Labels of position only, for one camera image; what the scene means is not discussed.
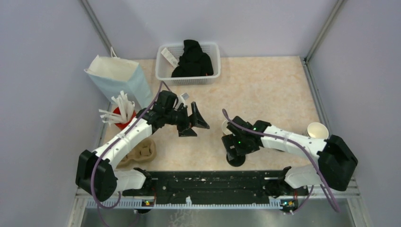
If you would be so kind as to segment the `brown pulp cup carrier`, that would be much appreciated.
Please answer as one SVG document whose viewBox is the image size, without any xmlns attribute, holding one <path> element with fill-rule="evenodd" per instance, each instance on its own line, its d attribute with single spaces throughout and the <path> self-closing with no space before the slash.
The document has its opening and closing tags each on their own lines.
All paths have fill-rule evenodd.
<svg viewBox="0 0 401 227">
<path fill-rule="evenodd" d="M 128 167 L 132 163 L 148 163 L 157 155 L 156 144 L 153 139 L 146 138 L 136 145 L 117 165 L 118 168 Z"/>
</svg>

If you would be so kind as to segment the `light blue paper bag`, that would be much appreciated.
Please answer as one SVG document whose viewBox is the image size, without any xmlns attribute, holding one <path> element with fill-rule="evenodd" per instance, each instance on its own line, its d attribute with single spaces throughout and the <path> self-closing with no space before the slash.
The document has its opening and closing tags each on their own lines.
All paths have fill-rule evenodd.
<svg viewBox="0 0 401 227">
<path fill-rule="evenodd" d="M 111 53 L 111 57 L 97 55 L 84 72 L 109 102 L 123 91 L 136 110 L 148 107 L 154 96 L 141 65 Z"/>
</svg>

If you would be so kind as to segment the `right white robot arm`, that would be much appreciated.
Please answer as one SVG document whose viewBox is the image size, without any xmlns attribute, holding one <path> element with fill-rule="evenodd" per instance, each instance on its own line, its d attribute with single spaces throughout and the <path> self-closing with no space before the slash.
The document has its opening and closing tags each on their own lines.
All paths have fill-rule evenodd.
<svg viewBox="0 0 401 227">
<path fill-rule="evenodd" d="M 331 135 L 317 139 L 280 129 L 269 122 L 251 125 L 239 116 L 228 120 L 231 134 L 224 139 L 234 149 L 229 155 L 245 156 L 260 148 L 271 148 L 305 157 L 306 166 L 290 167 L 277 182 L 278 191 L 290 195 L 296 188 L 320 184 L 336 191 L 345 191 L 358 165 L 358 159 L 343 138 Z"/>
</svg>

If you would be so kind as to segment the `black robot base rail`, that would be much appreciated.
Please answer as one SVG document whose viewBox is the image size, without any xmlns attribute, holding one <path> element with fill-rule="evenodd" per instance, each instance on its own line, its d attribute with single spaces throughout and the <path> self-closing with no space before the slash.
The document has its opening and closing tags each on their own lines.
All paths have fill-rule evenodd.
<svg viewBox="0 0 401 227">
<path fill-rule="evenodd" d="M 151 196 L 157 204 L 194 205 L 268 204 L 273 199 L 306 196 L 302 186 L 293 189 L 283 170 L 261 171 L 149 171 L 141 189 L 124 190 L 124 197 Z"/>
</svg>

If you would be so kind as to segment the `stack of paper cups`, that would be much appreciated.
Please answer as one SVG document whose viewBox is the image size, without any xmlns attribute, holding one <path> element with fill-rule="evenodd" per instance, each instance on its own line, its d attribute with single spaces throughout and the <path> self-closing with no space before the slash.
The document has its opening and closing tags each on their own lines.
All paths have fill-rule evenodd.
<svg viewBox="0 0 401 227">
<path fill-rule="evenodd" d="M 324 124 L 312 122 L 307 126 L 303 135 L 316 139 L 327 139 L 329 137 L 329 131 Z"/>
</svg>

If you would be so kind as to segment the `black cloth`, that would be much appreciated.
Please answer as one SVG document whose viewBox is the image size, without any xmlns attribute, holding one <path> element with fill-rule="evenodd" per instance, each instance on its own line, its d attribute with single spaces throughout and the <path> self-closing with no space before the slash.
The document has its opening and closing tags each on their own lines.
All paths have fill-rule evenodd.
<svg viewBox="0 0 401 227">
<path fill-rule="evenodd" d="M 172 72 L 172 78 L 203 77 L 214 74 L 211 58 L 203 52 L 198 41 L 184 40 L 183 54 L 178 66 Z"/>
</svg>

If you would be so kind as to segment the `brown paper coffee cup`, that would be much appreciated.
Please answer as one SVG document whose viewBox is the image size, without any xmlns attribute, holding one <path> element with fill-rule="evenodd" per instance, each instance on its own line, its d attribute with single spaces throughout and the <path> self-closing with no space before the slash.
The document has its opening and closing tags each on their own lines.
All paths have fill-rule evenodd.
<svg viewBox="0 0 401 227">
<path fill-rule="evenodd" d="M 227 128 L 227 126 L 228 126 L 228 121 L 227 120 L 223 121 L 221 124 L 223 135 L 232 134 L 232 132 Z"/>
</svg>

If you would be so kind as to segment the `white plastic basket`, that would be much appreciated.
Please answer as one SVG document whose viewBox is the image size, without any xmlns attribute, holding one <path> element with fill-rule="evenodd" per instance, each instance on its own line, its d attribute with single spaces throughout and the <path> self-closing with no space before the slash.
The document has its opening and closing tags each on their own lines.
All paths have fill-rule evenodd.
<svg viewBox="0 0 401 227">
<path fill-rule="evenodd" d="M 184 40 L 159 47 L 155 76 L 168 85 L 212 84 L 221 73 L 218 45 Z"/>
</svg>

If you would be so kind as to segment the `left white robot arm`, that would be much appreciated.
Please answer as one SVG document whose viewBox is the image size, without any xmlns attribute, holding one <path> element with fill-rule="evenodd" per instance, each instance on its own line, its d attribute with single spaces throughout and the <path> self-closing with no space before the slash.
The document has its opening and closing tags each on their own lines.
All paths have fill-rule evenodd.
<svg viewBox="0 0 401 227">
<path fill-rule="evenodd" d="M 150 107 L 139 111 L 137 117 L 110 141 L 93 151 L 84 150 L 78 158 L 76 185 L 98 201 L 125 190 L 149 194 L 152 188 L 149 174 L 138 168 L 128 171 L 116 168 L 137 145 L 165 125 L 176 126 L 179 137 L 196 137 L 194 127 L 210 128 L 195 102 L 190 105 L 192 114 L 188 114 L 188 105 L 178 100 L 171 91 L 159 91 Z"/>
</svg>

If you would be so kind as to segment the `white paper packet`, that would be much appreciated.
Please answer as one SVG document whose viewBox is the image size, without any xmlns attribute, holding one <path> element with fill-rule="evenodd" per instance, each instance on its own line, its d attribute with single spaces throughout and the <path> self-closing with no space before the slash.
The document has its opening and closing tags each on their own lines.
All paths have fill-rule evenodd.
<svg viewBox="0 0 401 227">
<path fill-rule="evenodd" d="M 164 48 L 161 51 L 161 54 L 174 68 L 178 66 L 178 60 L 173 56 L 173 54 L 167 48 Z"/>
</svg>

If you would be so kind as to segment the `black coffee cup lid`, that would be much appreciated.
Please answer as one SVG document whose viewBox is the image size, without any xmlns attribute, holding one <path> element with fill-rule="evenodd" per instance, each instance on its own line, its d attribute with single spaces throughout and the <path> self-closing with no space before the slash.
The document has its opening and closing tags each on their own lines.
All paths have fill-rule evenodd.
<svg viewBox="0 0 401 227">
<path fill-rule="evenodd" d="M 240 167 L 245 163 L 246 156 L 230 157 L 226 155 L 226 161 L 233 167 Z"/>
</svg>

